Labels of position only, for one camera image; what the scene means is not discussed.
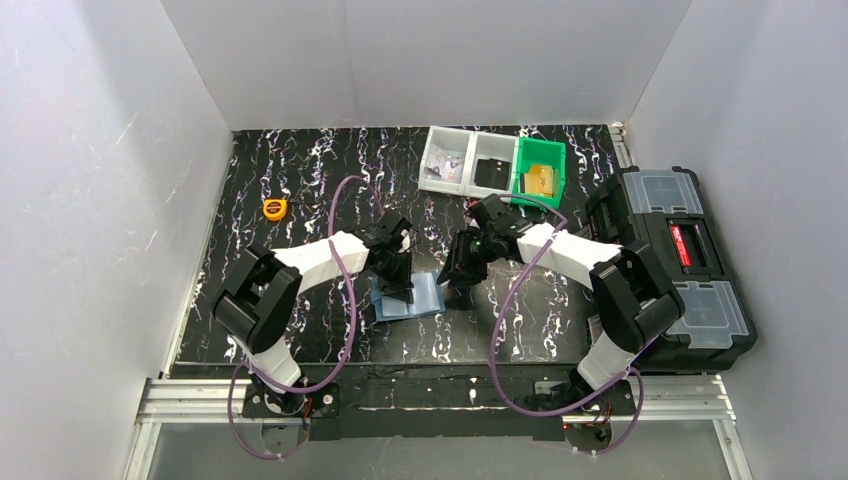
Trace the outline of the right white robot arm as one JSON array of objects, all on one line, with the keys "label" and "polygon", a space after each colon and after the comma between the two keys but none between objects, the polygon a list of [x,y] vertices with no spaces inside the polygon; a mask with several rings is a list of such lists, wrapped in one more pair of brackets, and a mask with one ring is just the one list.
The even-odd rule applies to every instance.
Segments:
[{"label": "right white robot arm", "polygon": [[496,194],[474,201],[472,223],[457,231],[438,283],[459,289],[486,279],[489,264],[510,260],[544,267],[592,293],[601,334],[571,376],[590,393],[622,374],[683,317],[684,300],[653,248],[642,241],[606,244],[523,217]]}]

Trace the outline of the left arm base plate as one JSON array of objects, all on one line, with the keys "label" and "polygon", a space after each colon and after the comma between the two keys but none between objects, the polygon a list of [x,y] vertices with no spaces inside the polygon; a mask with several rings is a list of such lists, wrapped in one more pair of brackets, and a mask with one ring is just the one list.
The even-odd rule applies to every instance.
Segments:
[{"label": "left arm base plate", "polygon": [[241,415],[251,419],[334,418],[339,413],[340,387],[329,384],[308,394],[279,393],[258,382],[247,386]]}]

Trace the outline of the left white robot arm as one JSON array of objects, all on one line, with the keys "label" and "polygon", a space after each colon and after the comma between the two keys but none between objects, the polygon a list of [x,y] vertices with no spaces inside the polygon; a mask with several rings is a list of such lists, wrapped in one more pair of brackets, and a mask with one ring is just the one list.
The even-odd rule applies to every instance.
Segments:
[{"label": "left white robot arm", "polygon": [[412,223],[388,210],[375,223],[330,234],[298,247],[249,247],[226,274],[214,297],[214,319],[234,338],[253,374],[281,394],[316,392],[341,368],[313,386],[300,387],[301,369],[284,334],[299,294],[338,277],[370,271],[390,298],[413,299]]}]

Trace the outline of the blue card holder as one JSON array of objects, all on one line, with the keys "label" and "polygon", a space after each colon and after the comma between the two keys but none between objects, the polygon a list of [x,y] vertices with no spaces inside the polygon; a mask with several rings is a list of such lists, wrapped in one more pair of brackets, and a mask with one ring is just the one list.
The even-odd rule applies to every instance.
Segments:
[{"label": "blue card holder", "polygon": [[412,274],[411,302],[384,295],[379,291],[378,279],[371,280],[370,301],[377,322],[390,322],[443,313],[446,310],[442,287],[436,283],[436,271]]}]

